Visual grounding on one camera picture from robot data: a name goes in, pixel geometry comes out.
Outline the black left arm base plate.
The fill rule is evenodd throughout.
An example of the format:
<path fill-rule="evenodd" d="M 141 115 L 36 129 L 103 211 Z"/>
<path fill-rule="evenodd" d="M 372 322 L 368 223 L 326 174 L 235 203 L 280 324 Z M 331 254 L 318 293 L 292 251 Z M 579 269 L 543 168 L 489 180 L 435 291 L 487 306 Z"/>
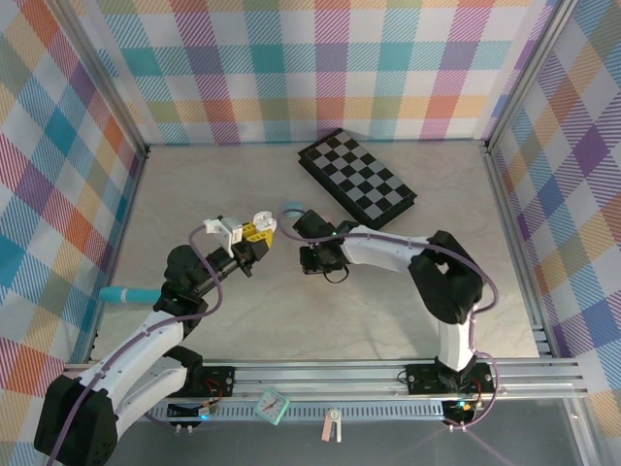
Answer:
<path fill-rule="evenodd" d="M 234 382 L 233 366 L 197 366 L 183 393 L 188 397 L 227 398 L 233 395 Z"/>

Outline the teal cylindrical tube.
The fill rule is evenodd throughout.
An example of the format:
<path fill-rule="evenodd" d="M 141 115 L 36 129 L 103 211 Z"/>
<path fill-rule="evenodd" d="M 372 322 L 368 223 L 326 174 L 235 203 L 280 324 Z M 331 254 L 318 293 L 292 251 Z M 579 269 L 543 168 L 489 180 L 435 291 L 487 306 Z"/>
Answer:
<path fill-rule="evenodd" d="M 159 297 L 159 289 L 106 286 L 99 291 L 99 300 L 108 304 L 153 305 Z"/>

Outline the teal square alarm clock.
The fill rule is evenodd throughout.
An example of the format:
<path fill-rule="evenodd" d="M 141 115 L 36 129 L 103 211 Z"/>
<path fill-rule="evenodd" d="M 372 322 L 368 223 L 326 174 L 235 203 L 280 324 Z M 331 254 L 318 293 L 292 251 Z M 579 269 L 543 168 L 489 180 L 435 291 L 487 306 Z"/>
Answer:
<path fill-rule="evenodd" d="M 265 390 L 254 406 L 254 412 L 272 425 L 278 425 L 286 414 L 290 400 L 272 388 Z"/>

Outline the pink white key tag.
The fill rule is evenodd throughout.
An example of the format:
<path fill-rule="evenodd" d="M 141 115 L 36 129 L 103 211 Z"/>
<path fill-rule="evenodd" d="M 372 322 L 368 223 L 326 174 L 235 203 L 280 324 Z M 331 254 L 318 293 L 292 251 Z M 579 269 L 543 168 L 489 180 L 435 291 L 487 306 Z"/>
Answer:
<path fill-rule="evenodd" d="M 327 411 L 321 433 L 323 442 L 330 442 L 332 439 L 337 443 L 342 441 L 342 413 L 336 408 Z"/>

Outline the small electronics board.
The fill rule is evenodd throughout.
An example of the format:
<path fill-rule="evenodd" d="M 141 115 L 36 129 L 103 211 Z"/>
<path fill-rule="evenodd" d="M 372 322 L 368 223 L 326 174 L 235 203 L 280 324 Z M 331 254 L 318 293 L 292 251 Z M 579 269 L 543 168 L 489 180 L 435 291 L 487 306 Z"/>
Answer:
<path fill-rule="evenodd" d="M 476 402 L 472 400 L 444 400 L 441 402 L 444 420 L 447 425 L 468 424 L 474 420 Z"/>
<path fill-rule="evenodd" d="M 169 403 L 167 405 L 167 417 L 209 419 L 210 416 L 216 414 L 218 410 L 219 407 L 215 403 L 201 405 Z"/>

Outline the aluminium side rail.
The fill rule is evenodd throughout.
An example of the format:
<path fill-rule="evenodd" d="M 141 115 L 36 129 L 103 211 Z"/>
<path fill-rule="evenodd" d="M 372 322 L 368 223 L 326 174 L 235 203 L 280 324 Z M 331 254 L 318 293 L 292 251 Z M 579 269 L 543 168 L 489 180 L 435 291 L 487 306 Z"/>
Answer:
<path fill-rule="evenodd" d="M 138 193 L 140 192 L 142 177 L 144 175 L 145 168 L 146 168 L 147 162 L 150 157 L 150 153 L 151 153 L 151 146 L 146 145 L 145 152 L 141 155 L 140 162 L 138 164 L 136 177 L 134 179 L 134 184 L 130 192 L 129 200 L 127 201 L 127 207 L 126 207 L 125 213 L 122 218 L 119 236 L 117 238 L 117 242 L 113 249 L 114 255 L 111 258 L 111 263 L 110 263 L 111 271 L 107 277 L 105 285 L 110 285 L 113 281 L 114 274 L 117 268 L 117 263 L 119 261 L 120 253 L 121 253 L 122 246 L 123 246 L 124 236 L 127 232 L 128 225 L 131 221 L 131 216 L 133 213 L 135 201 L 136 201 Z M 101 322 L 103 319 L 104 307 L 105 307 L 105 304 L 100 299 L 97 299 L 97 307 L 95 308 L 93 328 L 91 329 L 89 336 L 88 336 L 87 346 L 86 346 L 85 353 L 82 359 L 83 362 L 93 361 L 91 354 L 95 348 L 95 341 L 99 335 L 99 329 L 100 329 Z"/>
<path fill-rule="evenodd" d="M 504 186 L 499 166 L 485 144 L 482 144 L 481 152 L 539 357 L 555 357 L 554 340 L 548 335 L 547 321 L 539 299 L 539 290 L 530 269 L 528 255 L 522 245 L 519 225 L 511 211 L 508 191 Z"/>

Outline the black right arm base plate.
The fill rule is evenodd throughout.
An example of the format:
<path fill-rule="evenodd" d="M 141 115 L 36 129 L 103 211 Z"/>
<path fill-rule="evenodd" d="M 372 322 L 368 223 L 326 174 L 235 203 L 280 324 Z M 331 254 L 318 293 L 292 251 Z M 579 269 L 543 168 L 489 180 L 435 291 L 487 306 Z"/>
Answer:
<path fill-rule="evenodd" d="M 490 366 L 484 362 L 460 372 L 435 363 L 410 364 L 406 366 L 405 381 L 410 395 L 491 394 L 496 388 Z"/>

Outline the black grey folding chessboard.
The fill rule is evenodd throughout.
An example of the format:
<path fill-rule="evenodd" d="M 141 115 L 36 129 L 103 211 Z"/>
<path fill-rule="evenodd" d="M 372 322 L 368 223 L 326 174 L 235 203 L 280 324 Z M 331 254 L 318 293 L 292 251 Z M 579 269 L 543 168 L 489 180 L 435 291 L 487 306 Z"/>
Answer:
<path fill-rule="evenodd" d="M 381 229 L 414 205 L 416 194 L 341 128 L 298 155 L 300 165 L 369 228 Z"/>

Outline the aluminium frame post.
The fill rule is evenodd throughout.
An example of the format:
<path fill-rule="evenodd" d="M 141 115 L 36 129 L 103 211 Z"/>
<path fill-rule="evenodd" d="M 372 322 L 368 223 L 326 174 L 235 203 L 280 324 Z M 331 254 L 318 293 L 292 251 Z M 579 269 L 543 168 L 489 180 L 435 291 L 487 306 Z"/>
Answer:
<path fill-rule="evenodd" d="M 580 0 L 532 0 L 518 25 L 474 135 L 489 154 L 522 105 L 535 78 Z"/>
<path fill-rule="evenodd" d="M 104 61 L 82 27 L 70 1 L 47 0 L 47 2 L 79 58 L 82 60 L 86 72 L 93 80 L 96 88 L 101 92 L 112 114 L 116 117 L 119 126 L 138 151 L 142 160 L 147 160 L 149 144 L 142 137 L 138 125 L 118 92 Z"/>

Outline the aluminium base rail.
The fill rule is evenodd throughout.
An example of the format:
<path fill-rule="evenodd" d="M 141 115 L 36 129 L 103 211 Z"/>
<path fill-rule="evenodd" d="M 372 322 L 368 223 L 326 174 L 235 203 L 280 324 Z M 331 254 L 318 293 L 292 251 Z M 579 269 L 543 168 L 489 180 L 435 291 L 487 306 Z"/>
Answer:
<path fill-rule="evenodd" d="M 65 375 L 92 384 L 111 395 L 114 407 L 139 401 L 150 408 L 159 402 L 198 405 L 212 402 L 226 406 L 258 401 L 268 388 L 291 402 L 379 402 L 386 400 L 547 399 L 583 397 L 586 382 L 571 359 L 501 359 L 490 366 L 496 388 L 491 394 L 410 395 L 405 381 L 406 366 L 431 364 L 425 360 L 382 361 L 214 361 L 203 366 L 233 366 L 233 395 L 221 398 L 188 397 L 184 389 L 192 370 L 177 361 L 158 361 L 149 368 L 104 369 L 71 365 Z"/>

